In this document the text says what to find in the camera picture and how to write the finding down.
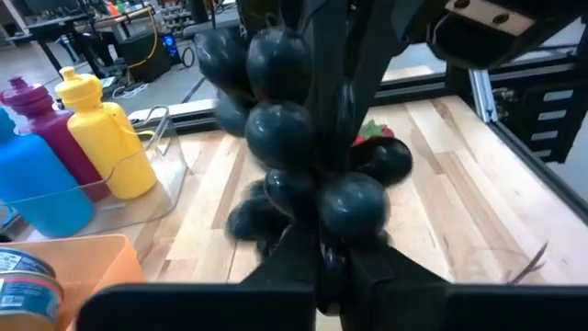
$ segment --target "yellow bottle cap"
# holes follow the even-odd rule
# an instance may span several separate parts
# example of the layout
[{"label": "yellow bottle cap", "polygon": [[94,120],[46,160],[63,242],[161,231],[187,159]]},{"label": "yellow bottle cap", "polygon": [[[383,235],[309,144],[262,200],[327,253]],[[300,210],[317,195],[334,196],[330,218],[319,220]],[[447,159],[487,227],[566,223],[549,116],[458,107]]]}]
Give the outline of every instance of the yellow bottle cap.
[{"label": "yellow bottle cap", "polygon": [[66,107],[92,107],[102,98],[102,85],[93,74],[77,74],[73,67],[64,67],[60,71],[63,82],[55,86],[55,92]]}]

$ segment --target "computer tower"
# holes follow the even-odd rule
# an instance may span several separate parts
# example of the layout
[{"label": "computer tower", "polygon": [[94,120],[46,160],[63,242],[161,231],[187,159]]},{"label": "computer tower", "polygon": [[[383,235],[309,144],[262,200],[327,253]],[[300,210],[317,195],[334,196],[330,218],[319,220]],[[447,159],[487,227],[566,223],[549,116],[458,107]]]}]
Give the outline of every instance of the computer tower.
[{"label": "computer tower", "polygon": [[[153,31],[136,34],[119,45],[121,56],[127,65],[140,63],[149,56],[153,48]],[[145,63],[130,68],[130,74],[135,81],[150,83],[162,74],[168,72],[171,63],[161,36],[157,36],[155,51]]]}]

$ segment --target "blue bottle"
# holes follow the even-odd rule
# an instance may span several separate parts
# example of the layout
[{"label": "blue bottle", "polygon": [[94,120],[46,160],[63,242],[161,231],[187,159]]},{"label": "blue bottle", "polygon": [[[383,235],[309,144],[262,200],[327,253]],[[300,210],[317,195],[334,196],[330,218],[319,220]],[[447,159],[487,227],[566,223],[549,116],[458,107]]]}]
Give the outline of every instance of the blue bottle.
[{"label": "blue bottle", "polygon": [[0,200],[45,236],[77,233],[94,217],[92,201],[41,137],[14,129],[0,108]]}]

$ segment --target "metal bracket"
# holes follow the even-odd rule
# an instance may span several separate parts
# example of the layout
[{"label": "metal bracket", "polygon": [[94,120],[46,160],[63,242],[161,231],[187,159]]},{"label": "metal bracket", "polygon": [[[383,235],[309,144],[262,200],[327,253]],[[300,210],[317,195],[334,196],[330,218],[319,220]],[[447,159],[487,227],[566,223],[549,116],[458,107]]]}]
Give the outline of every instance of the metal bracket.
[{"label": "metal bracket", "polygon": [[484,123],[498,121],[496,103],[492,94],[492,85],[488,70],[469,70],[471,91],[476,104],[476,113]]}]

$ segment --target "yellow cable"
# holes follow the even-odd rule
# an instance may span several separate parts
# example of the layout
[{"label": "yellow cable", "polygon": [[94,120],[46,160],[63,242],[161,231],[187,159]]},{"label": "yellow cable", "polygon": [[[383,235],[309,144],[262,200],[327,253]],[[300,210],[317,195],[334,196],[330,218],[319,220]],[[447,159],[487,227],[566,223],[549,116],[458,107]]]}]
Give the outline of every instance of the yellow cable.
[{"label": "yellow cable", "polygon": [[149,53],[149,55],[147,55],[147,57],[137,63],[131,64],[127,67],[127,77],[129,78],[129,83],[130,83],[130,68],[134,68],[136,66],[139,66],[141,64],[146,63],[147,61],[149,61],[149,59],[151,59],[151,57],[155,54],[155,49],[157,48],[157,27],[155,26],[155,18],[153,17],[152,11],[149,11],[149,18],[151,19],[151,24],[153,25],[153,47],[151,48],[151,52]]}]

